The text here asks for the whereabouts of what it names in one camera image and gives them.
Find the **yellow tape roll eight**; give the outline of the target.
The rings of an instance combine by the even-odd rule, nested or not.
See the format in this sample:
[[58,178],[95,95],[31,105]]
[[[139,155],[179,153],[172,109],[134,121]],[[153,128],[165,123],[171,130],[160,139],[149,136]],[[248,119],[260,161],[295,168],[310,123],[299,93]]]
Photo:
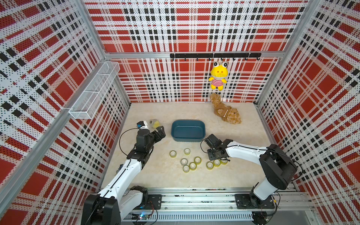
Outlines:
[[213,161],[213,164],[215,167],[219,167],[221,165],[221,161],[219,159],[216,159]]

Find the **yellow tape roll seven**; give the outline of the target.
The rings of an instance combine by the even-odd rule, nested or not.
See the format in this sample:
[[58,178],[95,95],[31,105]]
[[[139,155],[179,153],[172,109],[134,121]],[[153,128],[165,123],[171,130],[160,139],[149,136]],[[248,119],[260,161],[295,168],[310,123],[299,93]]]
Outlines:
[[211,161],[206,162],[206,168],[208,170],[212,170],[214,168],[214,164]]

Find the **yellow tape roll four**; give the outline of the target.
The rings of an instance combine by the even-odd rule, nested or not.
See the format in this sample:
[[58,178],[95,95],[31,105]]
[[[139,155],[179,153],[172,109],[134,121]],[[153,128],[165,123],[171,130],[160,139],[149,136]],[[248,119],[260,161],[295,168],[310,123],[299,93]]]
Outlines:
[[194,158],[194,162],[195,162],[196,165],[199,165],[199,164],[201,164],[202,159],[199,156],[197,156],[197,157]]

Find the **yellow tape roll one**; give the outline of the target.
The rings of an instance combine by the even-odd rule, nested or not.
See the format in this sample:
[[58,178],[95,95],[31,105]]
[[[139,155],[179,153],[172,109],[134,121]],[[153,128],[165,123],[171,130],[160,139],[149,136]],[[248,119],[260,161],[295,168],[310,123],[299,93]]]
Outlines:
[[169,156],[171,158],[176,158],[177,157],[177,152],[176,151],[170,151]]

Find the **yellow tape roll six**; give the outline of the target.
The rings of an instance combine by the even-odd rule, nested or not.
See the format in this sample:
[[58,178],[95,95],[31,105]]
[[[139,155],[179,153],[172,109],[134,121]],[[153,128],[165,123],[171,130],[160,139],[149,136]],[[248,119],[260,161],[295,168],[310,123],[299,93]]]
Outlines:
[[190,169],[191,171],[196,170],[196,169],[197,169],[197,164],[196,164],[195,162],[189,163],[189,169]]

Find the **yellow tape roll two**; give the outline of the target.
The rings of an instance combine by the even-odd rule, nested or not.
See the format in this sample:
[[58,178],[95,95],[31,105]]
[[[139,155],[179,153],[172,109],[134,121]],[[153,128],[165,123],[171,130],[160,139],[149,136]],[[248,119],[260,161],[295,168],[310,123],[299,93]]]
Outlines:
[[191,153],[191,150],[189,149],[189,148],[186,148],[185,150],[184,150],[184,154],[185,155],[189,155]]

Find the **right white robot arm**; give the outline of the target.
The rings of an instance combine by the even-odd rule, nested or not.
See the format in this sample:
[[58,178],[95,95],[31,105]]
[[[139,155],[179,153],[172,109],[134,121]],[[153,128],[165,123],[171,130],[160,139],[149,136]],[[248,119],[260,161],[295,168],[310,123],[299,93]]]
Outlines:
[[298,171],[295,161],[283,150],[271,144],[268,147],[256,147],[241,144],[231,139],[221,141],[211,134],[204,139],[209,149],[209,160],[227,160],[239,158],[261,166],[265,177],[248,194],[235,195],[238,209],[274,209],[272,194],[287,189]]

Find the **teal plastic storage box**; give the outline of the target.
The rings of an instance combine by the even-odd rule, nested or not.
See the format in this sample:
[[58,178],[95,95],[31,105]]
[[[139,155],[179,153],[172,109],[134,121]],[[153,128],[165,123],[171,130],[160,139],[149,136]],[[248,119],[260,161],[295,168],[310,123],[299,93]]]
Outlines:
[[171,136],[177,142],[201,142],[206,135],[205,123],[200,120],[176,120]]

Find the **yellow tape roll five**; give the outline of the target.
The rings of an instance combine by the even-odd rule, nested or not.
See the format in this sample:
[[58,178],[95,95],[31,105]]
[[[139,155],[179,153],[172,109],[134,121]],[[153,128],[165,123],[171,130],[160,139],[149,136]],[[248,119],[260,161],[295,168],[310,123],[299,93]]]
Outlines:
[[182,168],[182,170],[183,170],[184,173],[189,173],[190,168],[189,168],[188,165],[184,165],[183,168]]

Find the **small yellow grey ball toy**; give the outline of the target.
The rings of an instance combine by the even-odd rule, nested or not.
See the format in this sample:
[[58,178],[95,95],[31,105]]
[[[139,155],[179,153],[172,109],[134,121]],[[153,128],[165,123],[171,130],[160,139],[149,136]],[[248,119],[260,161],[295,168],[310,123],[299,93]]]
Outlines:
[[150,126],[151,126],[153,129],[156,129],[156,128],[158,128],[158,127],[161,126],[161,125],[160,125],[160,122],[159,122],[158,120],[156,120],[156,119],[150,120],[150,121],[149,121],[149,124],[150,124]]

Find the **brown teddy bear plush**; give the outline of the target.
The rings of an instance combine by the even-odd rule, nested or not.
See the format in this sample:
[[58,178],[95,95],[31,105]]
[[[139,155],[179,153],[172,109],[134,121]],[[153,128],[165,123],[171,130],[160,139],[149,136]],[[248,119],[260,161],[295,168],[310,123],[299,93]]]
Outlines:
[[216,116],[230,124],[241,124],[242,120],[238,110],[231,106],[225,105],[222,102],[220,95],[212,93],[210,95],[210,100],[214,108],[214,114]]

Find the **yellow frog plush toy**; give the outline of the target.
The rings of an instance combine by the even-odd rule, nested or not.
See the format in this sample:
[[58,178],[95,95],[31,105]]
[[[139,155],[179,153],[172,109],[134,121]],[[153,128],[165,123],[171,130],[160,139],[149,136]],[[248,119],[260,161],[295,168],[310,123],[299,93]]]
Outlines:
[[211,70],[211,77],[209,81],[211,83],[211,89],[218,89],[222,91],[224,84],[227,83],[226,77],[228,76],[228,63],[227,62],[214,62]]

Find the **green circuit board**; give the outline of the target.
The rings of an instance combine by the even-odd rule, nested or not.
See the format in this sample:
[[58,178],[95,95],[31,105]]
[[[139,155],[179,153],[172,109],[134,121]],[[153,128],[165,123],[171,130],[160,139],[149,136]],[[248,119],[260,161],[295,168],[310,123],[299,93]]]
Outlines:
[[148,220],[150,214],[132,214],[132,220]]

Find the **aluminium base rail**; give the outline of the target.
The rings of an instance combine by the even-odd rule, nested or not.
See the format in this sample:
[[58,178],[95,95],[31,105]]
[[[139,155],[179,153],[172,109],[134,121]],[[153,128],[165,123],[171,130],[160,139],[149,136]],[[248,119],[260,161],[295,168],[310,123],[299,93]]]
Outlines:
[[[289,187],[272,194],[274,209],[238,209],[235,195],[248,194],[244,188],[151,188],[143,208],[133,209],[122,221],[153,225],[168,221],[250,221],[266,225],[282,212],[305,215],[312,221],[314,205],[309,196]],[[132,220],[132,214],[150,214],[148,220]]]

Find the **black hook rail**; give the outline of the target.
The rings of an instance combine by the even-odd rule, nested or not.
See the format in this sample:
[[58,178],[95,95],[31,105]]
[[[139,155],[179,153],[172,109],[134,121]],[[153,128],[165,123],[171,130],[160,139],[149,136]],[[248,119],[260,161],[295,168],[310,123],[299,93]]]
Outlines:
[[255,58],[259,59],[262,56],[262,53],[171,53],[171,59],[213,59],[213,58],[240,58],[248,59]]

